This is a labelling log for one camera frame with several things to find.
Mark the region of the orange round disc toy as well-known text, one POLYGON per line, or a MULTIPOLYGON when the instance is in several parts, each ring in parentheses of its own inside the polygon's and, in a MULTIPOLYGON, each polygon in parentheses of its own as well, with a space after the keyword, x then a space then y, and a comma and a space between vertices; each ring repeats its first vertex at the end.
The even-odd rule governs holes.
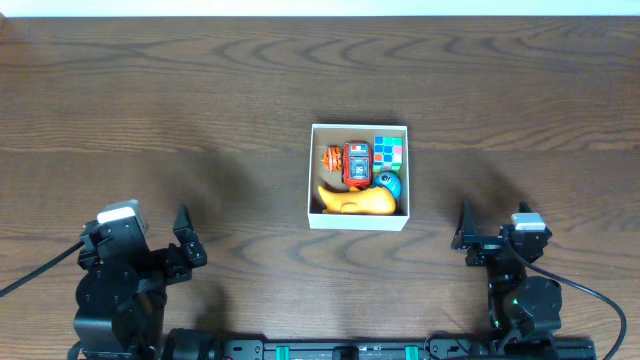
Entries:
POLYGON ((321 159, 328 172, 341 172, 343 168, 342 149, 339 146, 328 146, 321 159))

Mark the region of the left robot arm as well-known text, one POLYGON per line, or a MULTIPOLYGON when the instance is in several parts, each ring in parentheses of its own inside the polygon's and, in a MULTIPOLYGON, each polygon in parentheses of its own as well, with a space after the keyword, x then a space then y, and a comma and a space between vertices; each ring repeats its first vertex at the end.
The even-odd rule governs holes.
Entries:
POLYGON ((77 263, 86 271, 79 282, 73 327, 79 341, 69 359, 157 359, 161 344, 166 288, 189 281, 207 264, 207 253, 181 205, 173 225, 178 240, 151 250, 148 223, 140 203, 106 206, 85 224, 77 263))

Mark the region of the multicoloured puzzle cube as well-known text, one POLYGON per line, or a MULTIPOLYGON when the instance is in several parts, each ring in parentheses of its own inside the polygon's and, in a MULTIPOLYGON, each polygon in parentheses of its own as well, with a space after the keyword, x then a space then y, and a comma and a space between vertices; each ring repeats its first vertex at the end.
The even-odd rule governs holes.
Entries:
POLYGON ((399 172, 402 164, 403 139, 400 137, 376 136, 373 144, 373 172, 399 172))

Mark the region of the orange toy dinosaur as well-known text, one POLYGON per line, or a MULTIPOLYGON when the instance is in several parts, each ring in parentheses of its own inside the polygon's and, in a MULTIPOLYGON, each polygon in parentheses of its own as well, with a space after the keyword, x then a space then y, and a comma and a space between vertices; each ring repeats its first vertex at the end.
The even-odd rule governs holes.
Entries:
POLYGON ((317 190, 327 213, 391 215, 396 211, 395 198, 383 187, 331 192, 319 186, 317 190))

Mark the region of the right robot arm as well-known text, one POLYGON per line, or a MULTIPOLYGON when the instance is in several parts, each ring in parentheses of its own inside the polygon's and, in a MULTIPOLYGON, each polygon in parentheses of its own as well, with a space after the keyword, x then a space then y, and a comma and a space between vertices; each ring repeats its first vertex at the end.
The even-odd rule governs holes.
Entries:
POLYGON ((501 226, 497 235, 481 235, 470 203, 462 203, 451 248, 467 252, 468 266, 486 269, 489 317, 495 330, 487 341, 488 353, 560 357, 553 333, 561 327, 561 285, 526 272, 543 255, 551 236, 541 215, 526 202, 519 204, 511 222, 501 226))

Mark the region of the red toy truck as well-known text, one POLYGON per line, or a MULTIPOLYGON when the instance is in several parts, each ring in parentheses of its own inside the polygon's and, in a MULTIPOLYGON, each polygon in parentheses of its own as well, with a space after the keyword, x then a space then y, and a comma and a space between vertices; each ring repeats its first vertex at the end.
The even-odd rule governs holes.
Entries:
POLYGON ((364 141, 346 142, 342 152, 342 182, 364 189, 372 182, 372 149, 364 141))

